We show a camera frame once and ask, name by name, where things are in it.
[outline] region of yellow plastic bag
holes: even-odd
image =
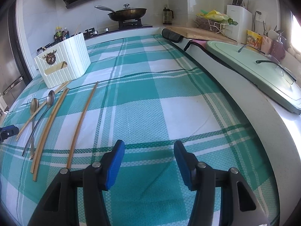
[[[227,14],[220,13],[216,10],[212,10],[204,16],[205,19],[212,19],[214,21],[228,20],[229,16]]]

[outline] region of stove burner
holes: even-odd
[[[118,23],[119,23],[120,30],[142,27],[141,19],[137,19],[130,22],[119,21]]]
[[[91,28],[91,29],[88,29],[88,30],[85,30],[84,32],[84,38],[85,40],[91,38],[91,37],[94,37],[94,36],[97,36],[97,31],[95,30],[95,28]]]

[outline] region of window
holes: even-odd
[[[291,43],[299,52],[301,52],[301,26],[293,15],[293,28]]]

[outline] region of appliance handle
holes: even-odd
[[[251,48],[253,48],[253,49],[255,49],[255,50],[257,50],[258,52],[260,52],[260,53],[262,53],[264,56],[266,56],[266,57],[268,57],[269,55],[268,54],[266,54],[265,52],[262,52],[262,51],[260,51],[259,49],[257,49],[257,48],[254,48],[254,47],[252,47],[252,46],[250,46],[250,45],[248,45],[248,44],[245,44],[245,45],[243,45],[239,50],[238,50],[238,52],[240,53],[241,51],[242,51],[242,49],[244,48],[244,47],[246,47],[246,46],[248,46],[248,47],[251,47]]]
[[[2,95],[4,96],[5,94],[7,94],[14,86],[16,86],[21,81],[23,81],[23,76],[19,76],[16,80],[14,80],[14,82],[11,85],[9,85],[7,89],[3,91]]]
[[[279,63],[276,63],[271,60],[256,60],[255,62],[256,63],[274,63],[275,65],[279,66],[294,82],[297,81],[297,79],[291,73],[289,73],[284,67],[282,67],[282,65]]]

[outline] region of electrical outlet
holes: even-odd
[[[261,12],[261,14],[258,14],[258,13],[256,13],[256,21],[259,21],[259,22],[266,22],[266,12],[264,12],[264,11],[259,11],[259,12]]]

